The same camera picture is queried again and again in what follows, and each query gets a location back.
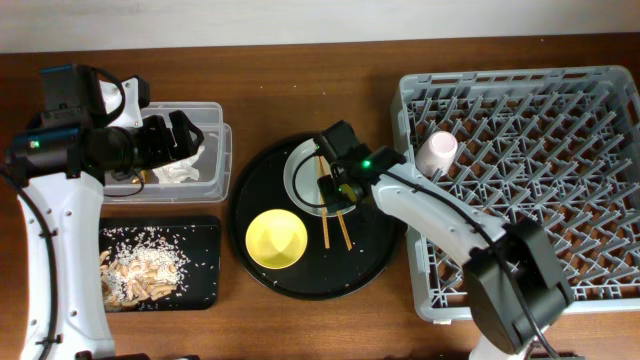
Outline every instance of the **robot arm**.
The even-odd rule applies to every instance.
[[[333,178],[318,180],[328,211],[373,201],[412,226],[462,266],[469,307],[484,337],[472,358],[518,359],[540,328],[573,301],[544,229],[507,224],[425,179],[400,154],[374,153],[341,121],[314,138]],[[518,264],[513,275],[506,261]]]
[[[14,137],[5,164],[10,174],[2,171],[20,195],[28,237],[29,318],[21,358],[112,357],[98,263],[105,174],[126,179],[185,159],[204,137],[181,111],[169,115],[171,128],[159,116],[143,119],[149,87],[140,78],[120,83],[82,65],[41,75],[47,109]]]

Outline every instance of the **white tissue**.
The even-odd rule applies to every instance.
[[[179,184],[188,178],[198,180],[200,172],[192,165],[198,161],[203,151],[204,146],[200,145],[198,152],[192,157],[153,169],[153,174],[158,177],[160,184]]]

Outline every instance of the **chopsticks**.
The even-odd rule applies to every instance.
[[[324,164],[324,161],[322,161],[322,157],[318,156],[318,164],[321,167],[321,173],[322,176],[325,176],[327,174],[330,174],[329,171],[327,170],[327,166]],[[326,213],[327,213],[327,209],[326,208],[322,208],[323,212],[322,212],[322,225],[326,227]],[[344,236],[344,241],[347,244],[347,250],[351,251],[351,239],[349,238],[349,232],[347,231],[347,225],[345,225],[344,223],[344,218],[342,218],[342,210],[338,210],[336,211],[336,214],[338,215],[338,221],[340,222],[340,228],[342,229],[342,236]],[[327,231],[325,230],[325,247],[328,249],[329,248],[329,235],[327,233]]]
[[[322,157],[316,157],[318,164],[318,178],[324,176],[324,164],[322,163]],[[324,248],[329,248],[329,227],[327,226],[327,208],[322,208],[322,232],[324,233]]]

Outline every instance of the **dish rack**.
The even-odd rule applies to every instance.
[[[458,139],[431,178],[465,203],[545,227],[576,301],[566,312],[640,309],[640,98],[619,66],[408,75],[391,106],[408,161],[434,131]],[[415,308],[471,319],[460,264],[407,232]]]

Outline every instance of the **wood grain surface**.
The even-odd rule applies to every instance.
[[[638,79],[640,34],[2,55],[0,149],[43,108],[38,70],[70,62],[121,78],[139,74],[151,83],[155,101],[220,103],[233,130],[233,186],[263,148],[339,119],[350,121],[371,148],[391,145],[388,109],[403,75],[618,64]],[[26,239],[16,196],[5,184],[0,201],[0,358],[14,359],[27,323]],[[226,206],[105,207],[103,215],[213,214],[226,225]],[[470,321],[439,326],[418,318],[404,244],[361,291],[306,302],[252,279],[225,236],[219,295],[206,311],[109,314],[117,353],[145,352],[153,359],[442,359],[470,351],[479,336]],[[589,359],[638,358],[640,313],[564,316],[548,337],[558,351]]]

